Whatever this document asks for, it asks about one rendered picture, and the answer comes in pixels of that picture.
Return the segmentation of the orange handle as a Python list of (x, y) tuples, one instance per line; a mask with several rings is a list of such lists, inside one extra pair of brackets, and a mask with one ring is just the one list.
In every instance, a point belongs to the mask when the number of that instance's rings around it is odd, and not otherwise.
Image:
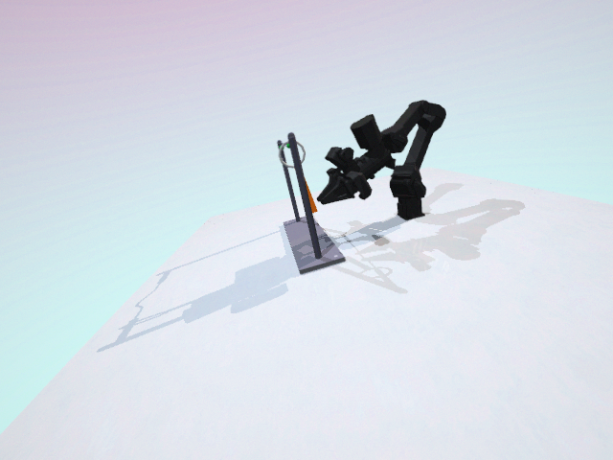
[[(300, 144), (298, 141), (296, 141), (296, 143), (297, 143), (297, 145), (298, 145), (298, 146), (299, 146), (299, 147), (302, 149), (302, 151), (303, 151), (303, 159), (301, 160), (301, 163), (303, 163), (303, 162), (305, 161), (306, 151), (305, 151), (305, 149), (304, 149), (303, 145), (301, 145), (301, 144)], [(284, 143), (283, 143), (283, 145), (280, 147), (280, 152), (279, 152), (279, 156), (278, 156), (278, 157), (279, 157), (279, 159), (280, 159), (281, 163), (282, 163), (284, 166), (286, 166), (287, 168), (294, 169), (294, 166), (290, 166), (290, 165), (285, 164), (285, 162), (284, 162), (284, 161), (283, 161), (283, 159), (281, 158), (281, 150), (282, 150), (282, 148), (284, 147), (284, 145), (286, 145), (286, 144), (288, 144), (288, 141), (284, 142)], [(294, 169), (294, 170), (295, 170), (295, 169)], [(316, 205), (315, 205), (314, 200), (313, 200), (313, 198), (312, 198), (311, 192), (310, 192), (309, 187), (308, 187), (308, 185), (307, 185), (307, 181), (306, 181), (306, 188), (307, 188), (308, 197), (309, 197), (309, 201), (310, 201), (310, 206), (311, 206), (311, 210), (312, 210), (312, 214), (313, 214), (313, 213), (317, 212), (318, 210), (317, 210), (317, 208), (316, 208)]]

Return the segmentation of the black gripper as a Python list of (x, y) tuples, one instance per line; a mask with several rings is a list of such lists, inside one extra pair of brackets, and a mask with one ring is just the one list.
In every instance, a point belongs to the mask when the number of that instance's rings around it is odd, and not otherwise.
[(359, 162), (353, 170), (349, 168), (347, 170), (348, 173), (344, 171), (345, 169), (341, 169), (343, 173), (337, 172), (335, 168), (330, 168), (327, 171), (329, 183), (316, 198), (319, 202), (325, 205), (340, 200), (356, 198), (354, 194), (357, 191), (359, 192), (358, 197), (361, 199), (371, 196), (372, 188), (367, 180), (375, 178), (375, 166), (365, 155), (356, 158), (360, 159), (358, 160)]

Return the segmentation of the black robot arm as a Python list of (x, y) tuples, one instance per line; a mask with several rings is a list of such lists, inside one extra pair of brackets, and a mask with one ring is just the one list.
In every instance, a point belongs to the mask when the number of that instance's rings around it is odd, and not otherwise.
[[(360, 148), (367, 150), (367, 156), (375, 166), (376, 172), (384, 167), (393, 170), (390, 189), (393, 197), (398, 197), (397, 214), (403, 219), (425, 217), (421, 211), (421, 198), (426, 196), (426, 187), (421, 182), (420, 166), (428, 150), (431, 137), (445, 120), (446, 110), (439, 104), (426, 100), (408, 104), (408, 109), (390, 127), (380, 132), (374, 114), (351, 124), (350, 129)], [(391, 153), (404, 151), (410, 133), (418, 124), (419, 129), (407, 153), (403, 165), (396, 165)], [(353, 159), (354, 150), (348, 148), (330, 148), (326, 159), (348, 173), (360, 160)]]

